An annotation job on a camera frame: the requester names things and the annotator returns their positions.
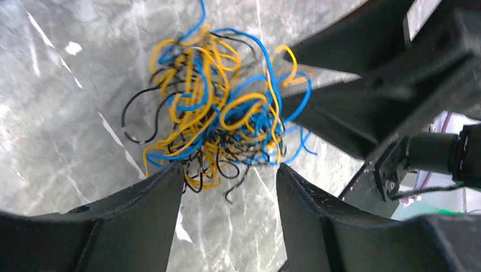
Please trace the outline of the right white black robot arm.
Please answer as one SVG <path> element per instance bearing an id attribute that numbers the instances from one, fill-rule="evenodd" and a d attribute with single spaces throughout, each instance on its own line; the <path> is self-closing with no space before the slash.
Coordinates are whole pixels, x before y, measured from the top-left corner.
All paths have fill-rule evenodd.
<path id="1" fill-rule="evenodd" d="M 356 74 L 284 98 L 284 117 L 365 161 L 383 199 L 399 199 L 396 170 L 480 181 L 480 130 L 425 133 L 442 111 L 480 102 L 480 2 L 441 1 L 410 39 L 412 1 L 367 1 L 285 53 L 291 63 Z"/>

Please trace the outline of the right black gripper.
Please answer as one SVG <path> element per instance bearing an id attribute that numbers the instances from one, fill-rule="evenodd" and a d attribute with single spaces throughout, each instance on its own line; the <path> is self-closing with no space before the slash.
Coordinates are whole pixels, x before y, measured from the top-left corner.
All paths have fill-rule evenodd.
<path id="1" fill-rule="evenodd" d="M 291 46 L 298 64 L 364 75 L 406 51 L 414 0 L 366 1 Z M 442 1 L 411 48 L 365 78 L 380 136 L 370 158 L 447 109 L 480 99 L 480 2 Z"/>

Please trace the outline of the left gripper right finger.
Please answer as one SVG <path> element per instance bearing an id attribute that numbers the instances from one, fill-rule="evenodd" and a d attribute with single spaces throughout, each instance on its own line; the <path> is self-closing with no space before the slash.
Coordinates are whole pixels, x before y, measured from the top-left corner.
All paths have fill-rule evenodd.
<path id="1" fill-rule="evenodd" d="M 288 271 L 479 271 L 480 216 L 397 221 L 317 188 L 288 165 L 276 175 Z"/>

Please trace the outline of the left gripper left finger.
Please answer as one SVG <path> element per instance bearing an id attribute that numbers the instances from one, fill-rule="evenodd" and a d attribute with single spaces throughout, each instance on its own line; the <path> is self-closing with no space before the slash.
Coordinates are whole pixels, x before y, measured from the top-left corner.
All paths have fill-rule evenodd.
<path id="1" fill-rule="evenodd" d="M 2 271 L 165 271 L 183 171 L 158 173 L 65 214 L 1 213 Z"/>

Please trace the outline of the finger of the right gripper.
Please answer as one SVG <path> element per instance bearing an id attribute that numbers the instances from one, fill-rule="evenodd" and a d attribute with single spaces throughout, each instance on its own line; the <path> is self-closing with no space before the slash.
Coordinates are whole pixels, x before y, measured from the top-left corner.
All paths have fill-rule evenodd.
<path id="1" fill-rule="evenodd" d="M 409 77 L 373 74 L 311 92 L 284 92 L 282 116 L 293 116 L 296 124 L 348 155 L 370 160 L 400 138 L 409 103 Z"/>

